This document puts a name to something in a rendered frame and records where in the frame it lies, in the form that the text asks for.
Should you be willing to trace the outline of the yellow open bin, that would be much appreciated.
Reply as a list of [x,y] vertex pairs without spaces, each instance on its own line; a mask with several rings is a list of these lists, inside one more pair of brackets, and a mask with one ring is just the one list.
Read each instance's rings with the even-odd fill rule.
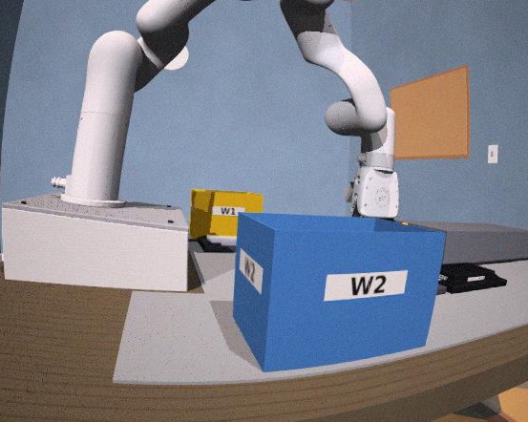
[[264,195],[250,192],[191,189],[192,239],[207,235],[237,236],[238,212],[263,213],[263,198]]

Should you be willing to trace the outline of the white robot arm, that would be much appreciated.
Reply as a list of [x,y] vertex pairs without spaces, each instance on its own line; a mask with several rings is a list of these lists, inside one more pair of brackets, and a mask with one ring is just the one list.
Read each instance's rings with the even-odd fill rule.
[[[214,1],[149,0],[137,13],[139,40],[122,31],[96,40],[88,59],[72,175],[52,179],[52,187],[65,189],[61,200],[125,207],[118,192],[134,93],[183,50],[189,21]],[[361,138],[360,166],[394,169],[395,113],[386,107],[370,69],[342,44],[327,12],[333,2],[280,0],[280,7],[305,61],[337,74],[351,94],[327,108],[328,128]]]

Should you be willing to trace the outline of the blue bin labelled w2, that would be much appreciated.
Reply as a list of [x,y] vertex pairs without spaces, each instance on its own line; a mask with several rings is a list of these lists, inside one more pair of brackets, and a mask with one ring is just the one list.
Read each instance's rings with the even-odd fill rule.
[[445,235],[377,218],[238,212],[233,318],[262,371],[425,347]]

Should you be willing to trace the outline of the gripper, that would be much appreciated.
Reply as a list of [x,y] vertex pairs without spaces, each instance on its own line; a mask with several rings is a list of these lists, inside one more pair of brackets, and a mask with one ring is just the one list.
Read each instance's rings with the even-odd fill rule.
[[351,199],[352,217],[361,218],[361,215],[394,221],[398,214],[399,188],[397,173],[393,171],[372,166],[357,169]]

